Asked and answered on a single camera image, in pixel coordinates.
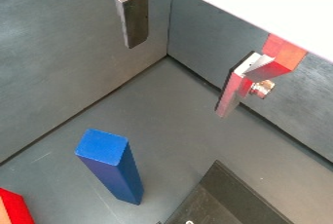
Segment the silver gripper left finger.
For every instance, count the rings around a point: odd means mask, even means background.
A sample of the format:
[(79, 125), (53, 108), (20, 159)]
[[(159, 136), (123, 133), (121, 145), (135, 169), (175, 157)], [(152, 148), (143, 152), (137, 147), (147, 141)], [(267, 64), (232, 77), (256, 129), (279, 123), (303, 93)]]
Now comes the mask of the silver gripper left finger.
[(132, 49), (148, 37), (148, 0), (115, 0), (124, 45)]

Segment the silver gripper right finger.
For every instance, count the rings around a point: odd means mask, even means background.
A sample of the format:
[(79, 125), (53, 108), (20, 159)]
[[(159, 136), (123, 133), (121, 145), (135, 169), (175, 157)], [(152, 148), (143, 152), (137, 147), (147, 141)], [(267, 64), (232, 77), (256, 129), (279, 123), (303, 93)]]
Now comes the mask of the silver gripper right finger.
[(230, 69), (215, 113), (224, 118), (248, 94), (264, 99), (274, 88), (271, 78), (292, 72), (307, 51), (268, 34), (262, 52), (250, 52)]

